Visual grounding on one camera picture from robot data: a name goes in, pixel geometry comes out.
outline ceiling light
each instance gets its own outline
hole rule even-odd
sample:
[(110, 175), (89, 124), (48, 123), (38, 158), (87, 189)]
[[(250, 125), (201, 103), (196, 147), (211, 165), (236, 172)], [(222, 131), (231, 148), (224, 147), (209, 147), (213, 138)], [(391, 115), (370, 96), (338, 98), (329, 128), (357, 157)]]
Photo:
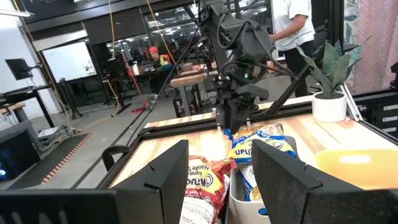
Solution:
[(33, 13), (30, 12), (21, 12), (21, 11), (5, 10), (5, 9), (0, 9), (0, 14), (7, 16), (20, 16), (20, 17), (29, 17), (34, 15)]

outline green leaf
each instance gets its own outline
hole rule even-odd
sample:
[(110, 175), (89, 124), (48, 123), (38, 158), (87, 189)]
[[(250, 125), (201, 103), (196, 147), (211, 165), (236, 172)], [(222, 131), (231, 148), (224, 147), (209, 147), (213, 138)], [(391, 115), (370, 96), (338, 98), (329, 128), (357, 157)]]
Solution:
[(356, 47), (355, 49), (351, 50), (350, 52), (348, 52), (349, 54), (349, 65), (352, 66), (354, 65), (358, 60), (359, 57), (361, 56), (362, 50), (363, 50), (363, 46), (366, 44), (366, 42), (371, 38), (372, 36), (368, 37), (365, 42), (363, 43), (363, 45)]
[(327, 75), (331, 71), (333, 71), (339, 58), (340, 58), (340, 56), (337, 54), (337, 52), (333, 48), (333, 46), (326, 43), (325, 44), (325, 53), (323, 54), (322, 73)]
[(362, 59), (360, 58), (360, 59), (356, 60), (352, 65), (349, 65), (349, 66), (348, 66), (348, 68), (347, 68), (347, 77), (346, 77), (346, 80), (347, 80), (347, 78), (349, 77), (349, 75), (351, 74), (351, 71), (353, 70), (354, 65), (356, 64), (356, 62), (358, 62), (358, 61), (360, 61), (360, 60), (362, 60)]
[(314, 68), (314, 70), (319, 70), (320, 69), (317, 67), (316, 63), (312, 60), (312, 58), (308, 57), (305, 55), (303, 49), (301, 49), (300, 47), (297, 47), (298, 52), (300, 52), (300, 54), (304, 57), (305, 62), (312, 68)]
[(333, 87), (341, 85), (347, 79), (347, 70), (349, 66), (349, 55), (342, 56), (336, 66), (327, 77), (331, 81)]
[(335, 43), (335, 51), (336, 53), (341, 57), (343, 56), (343, 49), (341, 49), (341, 45), (340, 45), (340, 40), (337, 40), (337, 42)]
[(313, 70), (313, 77), (319, 84), (321, 84), (324, 96), (330, 98), (335, 88), (332, 82), (328, 79), (328, 77), (322, 74), (322, 72), (319, 69)]

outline person in orange hat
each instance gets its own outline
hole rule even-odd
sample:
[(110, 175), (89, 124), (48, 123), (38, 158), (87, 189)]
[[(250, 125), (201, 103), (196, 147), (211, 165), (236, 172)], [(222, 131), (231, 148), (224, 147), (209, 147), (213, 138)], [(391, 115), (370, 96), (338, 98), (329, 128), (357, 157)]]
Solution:
[[(170, 64), (170, 59), (168, 55), (159, 55), (159, 51), (157, 47), (153, 46), (149, 49), (150, 56), (153, 61), (151, 62), (154, 67), (159, 68), (164, 65)], [(159, 97), (159, 91), (162, 88), (163, 83), (165, 82), (167, 75), (164, 74), (152, 74), (150, 76), (150, 86), (152, 90), (152, 94), (148, 96), (148, 100), (150, 103), (156, 102), (156, 99)]]
[(159, 51), (157, 47), (152, 46), (149, 49), (150, 56), (157, 63), (157, 67), (161, 67), (163, 65), (168, 65), (170, 63), (170, 59), (168, 55), (159, 55)]

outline curtain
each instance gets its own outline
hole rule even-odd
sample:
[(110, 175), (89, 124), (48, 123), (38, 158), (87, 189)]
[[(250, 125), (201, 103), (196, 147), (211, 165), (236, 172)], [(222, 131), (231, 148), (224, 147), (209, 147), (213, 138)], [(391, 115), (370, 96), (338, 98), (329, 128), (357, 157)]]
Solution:
[(355, 25), (354, 44), (371, 38), (355, 66), (354, 90), (387, 88), (395, 79), (390, 67), (398, 62), (398, 1), (361, 0)]

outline wooden tabletop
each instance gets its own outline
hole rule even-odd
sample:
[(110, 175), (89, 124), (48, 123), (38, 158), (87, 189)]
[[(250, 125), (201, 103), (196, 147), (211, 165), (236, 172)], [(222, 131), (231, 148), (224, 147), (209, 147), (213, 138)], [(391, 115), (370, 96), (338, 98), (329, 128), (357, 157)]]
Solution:
[[(296, 103), (304, 103), (304, 102), (309, 102), (311, 100), (312, 100), (312, 96), (303, 96), (303, 97), (298, 97), (298, 98), (291, 98), (291, 99), (288, 99), (284, 103), (284, 105), (292, 105), (292, 104), (296, 104)], [(273, 102), (261, 103), (258, 106), (259, 106), (260, 110), (264, 110), (264, 109), (270, 108), (272, 104), (273, 104)], [(215, 113), (205, 113), (205, 114), (197, 114), (197, 115), (193, 115), (193, 116), (185, 116), (183, 118), (174, 118), (174, 119), (168, 119), (168, 120), (165, 120), (165, 121), (157, 121), (157, 122), (147, 123), (145, 128), (167, 126), (167, 125), (185, 123), (185, 122), (190, 122), (190, 121), (198, 121), (198, 120), (201, 120), (201, 119), (214, 118), (215, 116), (216, 116)]]
[[(217, 71), (212, 71), (209, 72), (209, 74), (217, 74)], [(204, 79), (207, 77), (207, 72), (198, 74), (198, 75), (191, 75), (188, 77), (182, 77), (182, 78), (173, 78), (170, 81), (170, 84), (174, 88), (182, 87), (182, 86), (190, 86), (190, 85), (195, 85), (199, 83), (203, 83)]]
[[(24, 106), (25, 106), (25, 102), (19, 102), (19, 103), (16, 103), (14, 105), (8, 106), (8, 109), (10, 111), (13, 111), (13, 110), (16, 110), (16, 109), (19, 109), (19, 108), (23, 108)], [(1, 114), (5, 114), (5, 113), (7, 113), (7, 110), (6, 109), (0, 109), (0, 113)]]
[[(285, 105), (310, 101), (312, 96), (289, 99)], [(261, 109), (269, 108), (271, 103), (259, 105)], [(184, 118), (171, 119), (147, 124), (150, 126), (166, 126), (199, 119), (214, 117), (214, 113), (198, 114)], [(315, 155), (324, 150), (339, 149), (397, 149), (398, 146), (372, 132), (360, 123), (346, 118), (338, 123), (321, 123), (312, 118), (312, 114), (291, 116), (271, 121), (263, 121), (251, 125), (251, 129), (258, 129), (266, 124), (280, 123), (284, 134), (296, 140), (297, 152), (300, 159), (311, 166), (317, 167)], [(141, 142), (135, 153), (130, 157), (111, 187), (135, 174), (148, 162), (162, 154), (181, 139), (189, 140), (189, 154), (204, 156), (210, 160), (224, 159), (231, 150), (231, 141), (217, 129), (197, 133), (182, 134), (166, 138), (151, 139)], [(229, 204), (229, 223), (237, 224), (238, 219), (233, 204)]]

